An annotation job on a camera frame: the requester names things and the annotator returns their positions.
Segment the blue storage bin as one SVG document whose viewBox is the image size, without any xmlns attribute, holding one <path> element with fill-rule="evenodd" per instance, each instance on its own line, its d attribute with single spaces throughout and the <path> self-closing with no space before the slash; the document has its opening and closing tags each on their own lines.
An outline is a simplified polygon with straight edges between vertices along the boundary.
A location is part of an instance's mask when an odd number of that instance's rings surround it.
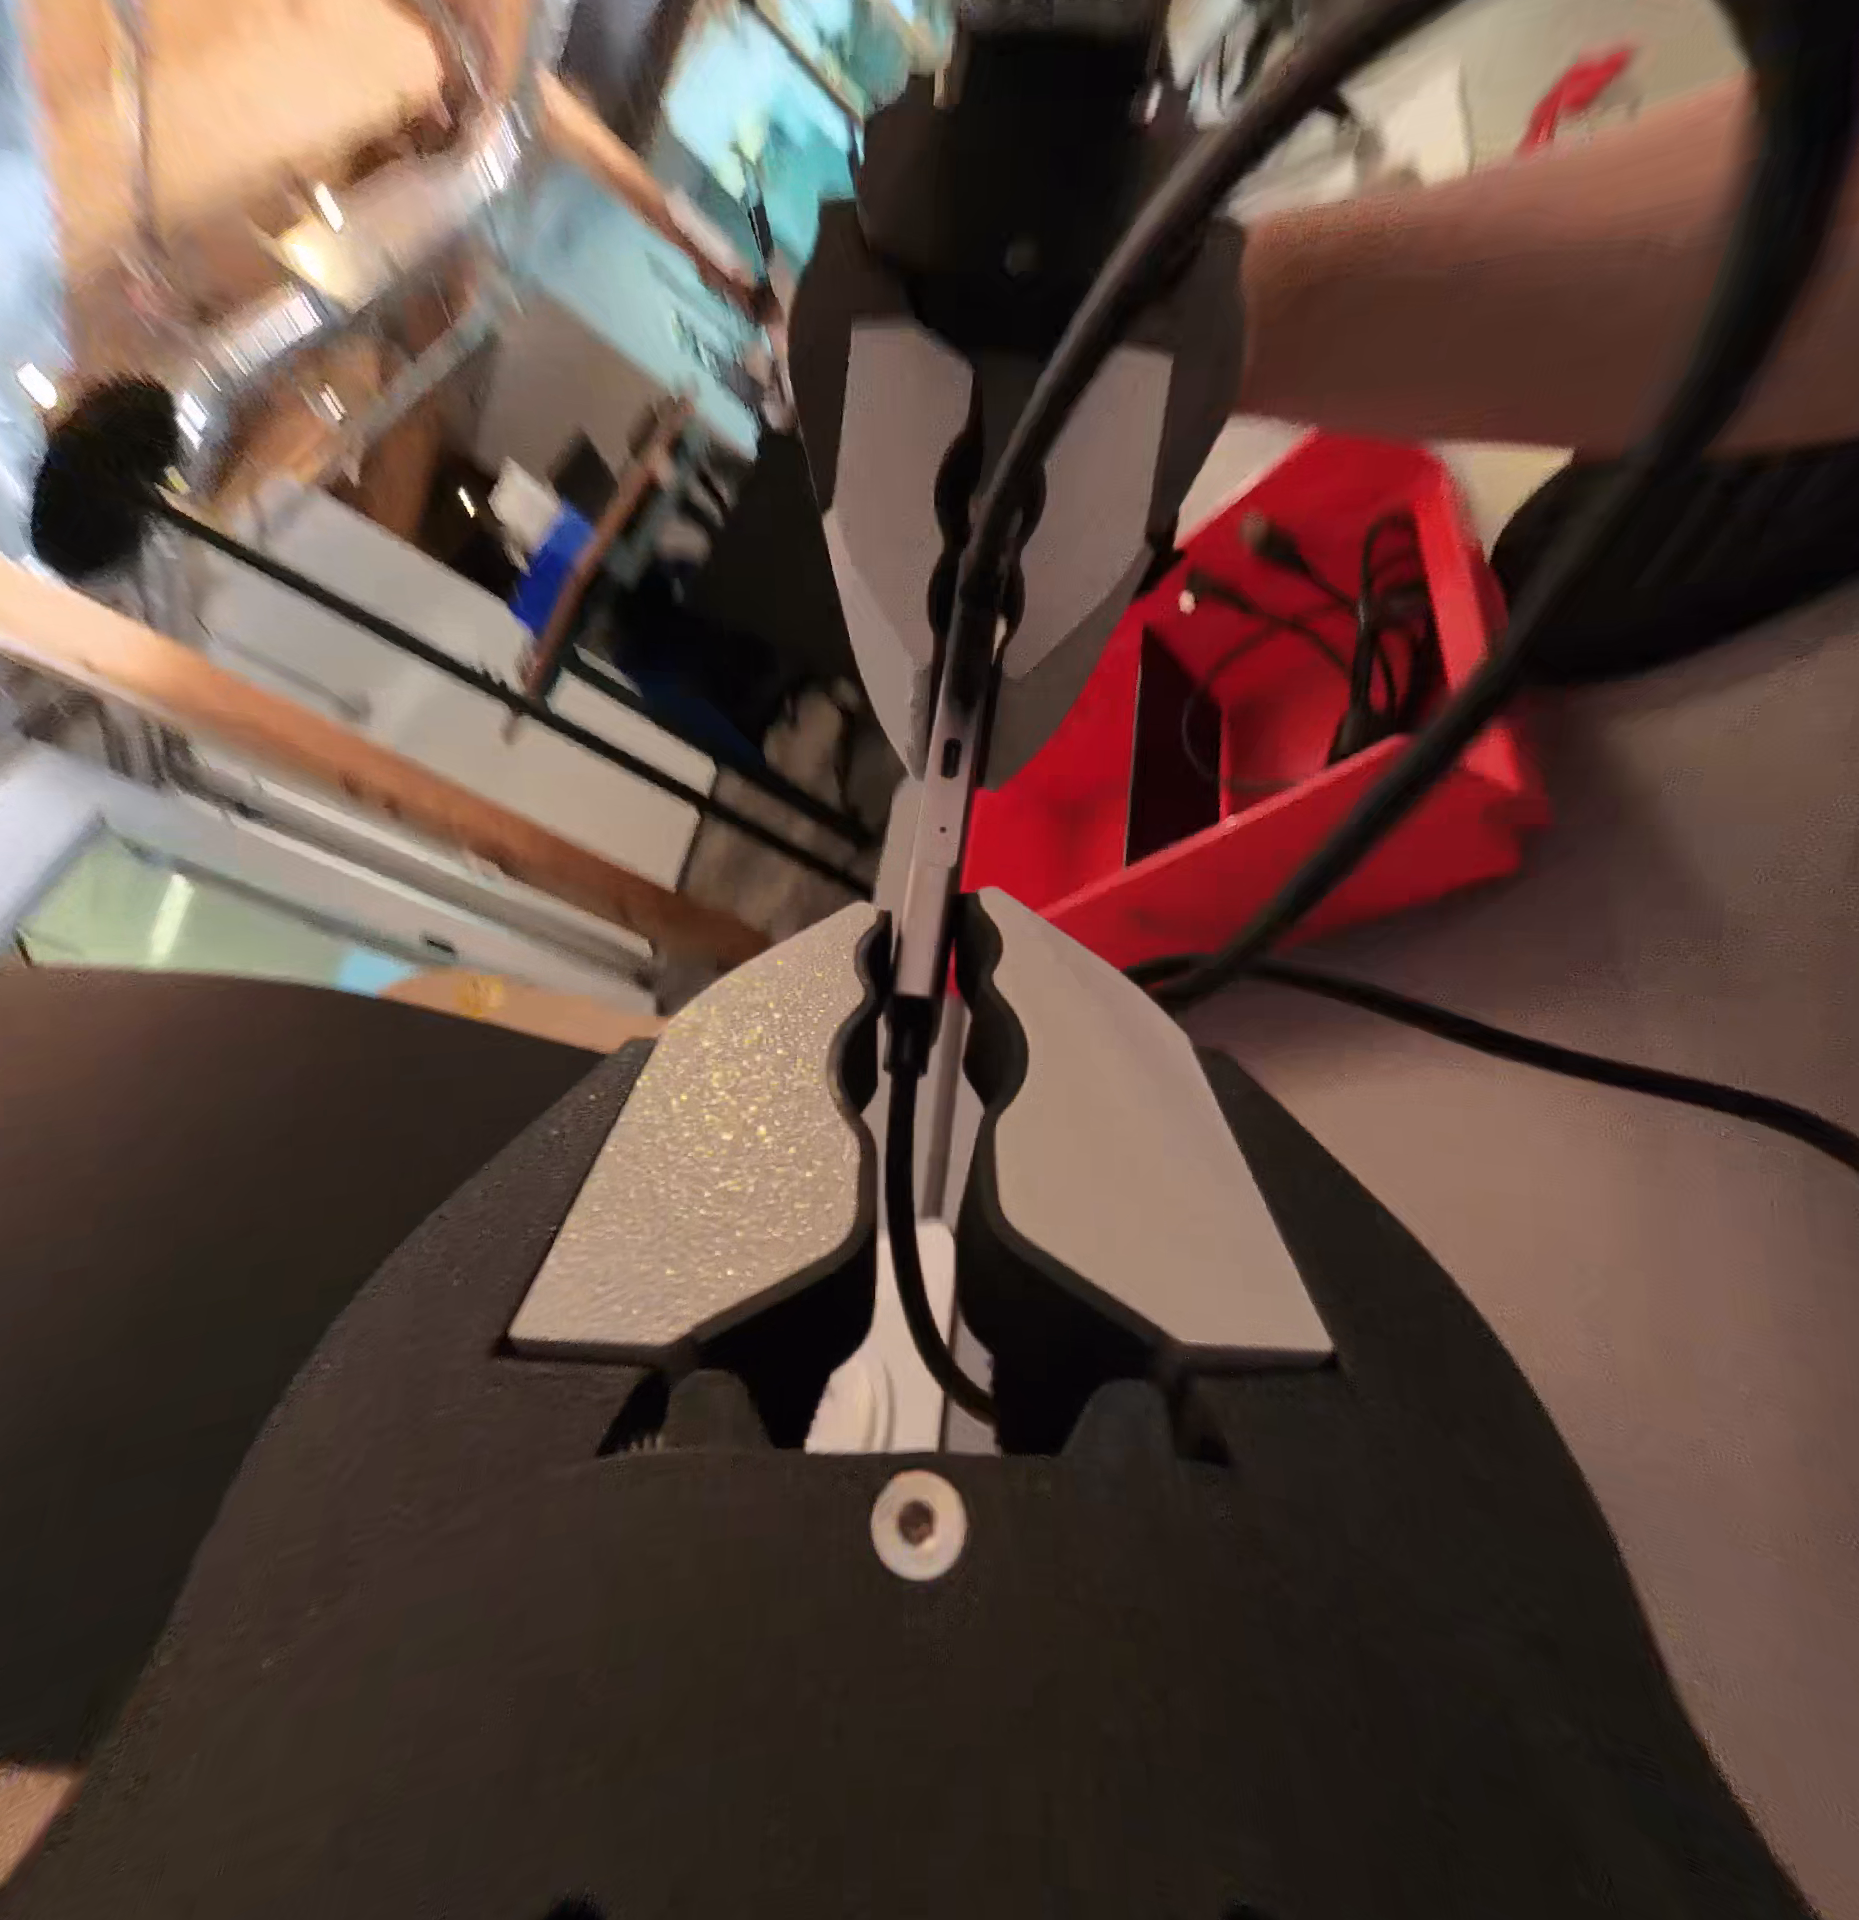
<svg viewBox="0 0 1859 1920">
<path fill-rule="evenodd" d="M 591 536 L 592 523 L 571 503 L 559 500 L 556 515 L 510 594 L 510 613 L 531 636 L 538 638 L 551 621 Z"/>
</svg>

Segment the person's right forearm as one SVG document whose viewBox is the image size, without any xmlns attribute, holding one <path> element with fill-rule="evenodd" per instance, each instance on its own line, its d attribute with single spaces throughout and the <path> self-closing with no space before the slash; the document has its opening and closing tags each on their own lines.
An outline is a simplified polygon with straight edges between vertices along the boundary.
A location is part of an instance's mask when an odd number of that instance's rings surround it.
<svg viewBox="0 0 1859 1920">
<path fill-rule="evenodd" d="M 1536 158 L 1251 225 L 1233 410 L 1397 444 L 1627 451 L 1696 346 L 1751 123 L 1735 80 Z"/>
</svg>

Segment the black felt desk divider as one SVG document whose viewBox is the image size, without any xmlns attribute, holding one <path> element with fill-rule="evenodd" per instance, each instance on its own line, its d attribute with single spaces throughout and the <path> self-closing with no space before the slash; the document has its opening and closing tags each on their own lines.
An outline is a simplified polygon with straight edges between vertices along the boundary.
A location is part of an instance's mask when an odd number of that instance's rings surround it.
<svg viewBox="0 0 1859 1920">
<path fill-rule="evenodd" d="M 711 1458 L 608 1456 L 645 1374 L 510 1329 L 653 1049 L 0 976 L 3 1763 L 631 1780 Z"/>
</svg>

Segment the wooden post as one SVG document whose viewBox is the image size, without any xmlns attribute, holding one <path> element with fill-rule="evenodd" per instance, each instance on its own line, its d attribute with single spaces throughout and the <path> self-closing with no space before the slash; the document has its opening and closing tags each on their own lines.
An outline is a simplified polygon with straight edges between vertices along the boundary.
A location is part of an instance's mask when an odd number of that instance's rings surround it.
<svg viewBox="0 0 1859 1920">
<path fill-rule="evenodd" d="M 300 779 L 362 812 L 560 901 L 660 954 L 743 968 L 772 940 L 723 907 L 491 803 L 328 719 L 251 686 L 145 624 L 0 557 L 0 659 Z"/>
</svg>

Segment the black floor lamp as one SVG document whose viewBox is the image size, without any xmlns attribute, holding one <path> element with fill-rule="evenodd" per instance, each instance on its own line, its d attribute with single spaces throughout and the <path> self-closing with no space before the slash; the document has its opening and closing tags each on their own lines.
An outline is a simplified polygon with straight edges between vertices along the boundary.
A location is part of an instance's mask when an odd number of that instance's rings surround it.
<svg viewBox="0 0 1859 1920">
<path fill-rule="evenodd" d="M 547 705 L 535 705 L 488 668 L 450 654 L 430 638 L 340 594 L 250 541 L 211 527 L 182 502 L 181 473 L 172 461 L 156 461 L 156 452 L 172 451 L 181 451 L 181 428 L 172 421 L 170 397 L 160 384 L 147 378 L 114 382 L 84 397 L 51 429 L 44 465 L 38 472 L 29 519 L 38 557 L 70 581 L 88 584 L 102 579 L 114 565 L 140 557 L 156 533 L 178 533 L 191 547 L 266 581 L 281 601 L 320 613 L 401 661 L 424 668 L 438 681 L 471 692 L 497 719 L 559 740 L 567 749 L 641 780 L 668 802 L 691 808 L 699 823 L 733 830 L 741 839 L 857 901 L 871 895 L 869 884 L 841 861 L 806 849 L 779 830 L 746 818 L 731 803 L 718 798 L 713 787 L 675 779 L 651 755 L 607 740 Z"/>
</svg>

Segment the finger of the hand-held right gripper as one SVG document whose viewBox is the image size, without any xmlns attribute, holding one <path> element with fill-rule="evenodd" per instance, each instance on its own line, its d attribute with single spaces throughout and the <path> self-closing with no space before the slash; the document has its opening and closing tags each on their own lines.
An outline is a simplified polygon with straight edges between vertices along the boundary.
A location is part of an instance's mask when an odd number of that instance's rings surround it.
<svg viewBox="0 0 1859 1920">
<path fill-rule="evenodd" d="M 935 716 L 931 584 L 945 550 L 936 479 L 974 374 L 909 318 L 851 328 L 841 431 L 821 527 L 864 698 L 911 780 Z"/>
<path fill-rule="evenodd" d="M 1035 755 L 1059 733 L 1176 531 L 1198 473 L 1198 412 L 1178 386 L 1167 352 L 1114 352 L 1045 460 L 1021 618 L 1002 654 L 997 755 Z"/>
</svg>

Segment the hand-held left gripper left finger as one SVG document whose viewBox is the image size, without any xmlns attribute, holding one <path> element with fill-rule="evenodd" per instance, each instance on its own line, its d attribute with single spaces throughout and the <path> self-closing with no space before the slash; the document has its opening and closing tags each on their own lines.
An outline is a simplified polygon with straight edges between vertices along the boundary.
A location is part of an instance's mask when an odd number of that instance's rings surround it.
<svg viewBox="0 0 1859 1920">
<path fill-rule="evenodd" d="M 675 1014 L 608 1125 L 507 1345 L 671 1387 L 725 1374 L 806 1447 L 875 1322 L 889 916 L 838 910 Z"/>
</svg>

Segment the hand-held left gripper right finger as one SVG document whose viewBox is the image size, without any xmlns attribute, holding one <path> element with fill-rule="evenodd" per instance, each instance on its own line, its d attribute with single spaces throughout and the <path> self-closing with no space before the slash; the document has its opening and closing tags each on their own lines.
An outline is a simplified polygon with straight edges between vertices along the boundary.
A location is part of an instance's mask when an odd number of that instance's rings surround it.
<svg viewBox="0 0 1859 1920">
<path fill-rule="evenodd" d="M 1221 1080 L 1134 981 L 987 887 L 954 981 L 979 1101 L 954 1291 L 989 1358 L 1002 1447 L 1064 1447 L 1092 1398 L 1306 1374 L 1333 1337 Z"/>
</svg>

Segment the black mesh pad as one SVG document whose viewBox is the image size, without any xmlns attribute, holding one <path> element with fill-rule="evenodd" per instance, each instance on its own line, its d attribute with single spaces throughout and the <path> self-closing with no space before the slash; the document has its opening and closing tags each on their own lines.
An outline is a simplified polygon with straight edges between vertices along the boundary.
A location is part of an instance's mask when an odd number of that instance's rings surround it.
<svg viewBox="0 0 1859 1920">
<path fill-rule="evenodd" d="M 1859 441 L 1714 455 L 1630 523 L 1539 639 L 1536 688 L 1612 683 L 1709 652 L 1859 577 Z"/>
</svg>

